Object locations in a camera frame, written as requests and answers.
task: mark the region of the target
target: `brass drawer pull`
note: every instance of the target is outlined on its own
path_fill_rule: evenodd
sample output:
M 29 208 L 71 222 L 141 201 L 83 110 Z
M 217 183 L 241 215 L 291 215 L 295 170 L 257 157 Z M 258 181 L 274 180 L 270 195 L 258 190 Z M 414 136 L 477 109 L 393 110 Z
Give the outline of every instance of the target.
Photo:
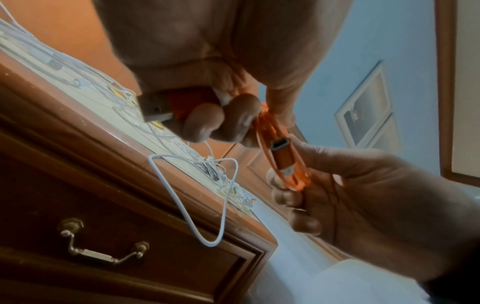
M 118 265 L 120 263 L 125 262 L 132 256 L 141 258 L 150 247 L 150 245 L 147 242 L 136 243 L 131 249 L 131 253 L 124 256 L 121 259 L 113 258 L 111 255 L 103 254 L 103 253 L 88 250 L 88 249 L 75 248 L 74 247 L 75 234 L 78 233 L 83 228 L 83 226 L 84 226 L 84 223 L 77 218 L 65 219 L 61 221 L 60 224 L 58 225 L 57 230 L 60 231 L 60 235 L 62 237 L 70 238 L 70 244 L 68 245 L 68 252 L 71 255 L 80 254 L 80 255 L 91 257 L 91 258 L 107 261 L 113 265 Z

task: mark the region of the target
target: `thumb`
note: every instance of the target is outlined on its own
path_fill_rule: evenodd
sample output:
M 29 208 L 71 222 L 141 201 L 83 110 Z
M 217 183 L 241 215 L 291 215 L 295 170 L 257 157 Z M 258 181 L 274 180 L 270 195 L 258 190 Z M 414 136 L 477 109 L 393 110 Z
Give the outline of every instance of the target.
M 309 145 L 290 134 L 293 145 L 309 168 L 350 178 L 376 169 L 377 152 Z
M 265 102 L 268 106 L 268 112 L 286 128 L 293 127 L 297 122 L 294 115 L 294 105 L 301 89 L 301 87 L 293 89 L 266 89 Z

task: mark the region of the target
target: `dresser drawer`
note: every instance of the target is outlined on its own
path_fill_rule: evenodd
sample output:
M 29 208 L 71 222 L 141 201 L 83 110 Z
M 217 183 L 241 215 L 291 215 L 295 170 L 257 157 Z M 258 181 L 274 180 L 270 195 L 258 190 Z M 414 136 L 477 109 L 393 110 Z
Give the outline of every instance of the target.
M 135 208 L 122 206 L 2 153 L 0 193 L 0 276 L 5 278 L 162 302 L 212 302 L 255 257 L 227 241 L 205 247 L 176 216 L 141 201 Z M 141 258 L 115 265 L 72 256 L 69 238 L 59 230 L 71 218 L 83 223 L 74 247 L 103 254 L 90 255 L 122 258 L 139 242 L 149 248 Z

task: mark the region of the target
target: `framed picture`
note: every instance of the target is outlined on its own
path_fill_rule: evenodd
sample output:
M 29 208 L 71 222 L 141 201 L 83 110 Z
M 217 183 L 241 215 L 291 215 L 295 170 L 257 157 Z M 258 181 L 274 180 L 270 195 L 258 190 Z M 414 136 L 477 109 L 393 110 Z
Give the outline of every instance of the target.
M 393 113 L 368 143 L 367 148 L 380 149 L 390 153 L 397 153 L 400 150 L 399 134 Z
M 382 64 L 378 64 L 335 114 L 350 148 L 365 148 L 392 112 Z

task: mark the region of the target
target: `wooden dresser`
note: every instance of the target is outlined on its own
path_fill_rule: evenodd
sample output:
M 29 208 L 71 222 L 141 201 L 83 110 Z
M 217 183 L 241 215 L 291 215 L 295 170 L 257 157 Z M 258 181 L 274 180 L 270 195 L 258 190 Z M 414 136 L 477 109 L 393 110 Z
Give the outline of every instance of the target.
M 71 293 L 75 303 L 105 296 L 238 302 L 276 249 L 275 238 L 229 206 L 223 241 L 201 245 L 149 167 L 150 154 L 1 53 L 0 280 L 10 287 L 0 288 L 0 298 L 65 302 L 48 291 L 59 288 L 83 294 Z M 201 233 L 213 239 L 223 200 L 169 163 L 157 165 Z M 69 233 L 71 251 L 88 249 L 97 259 L 71 255 Z M 141 258 L 98 262 L 132 251 Z

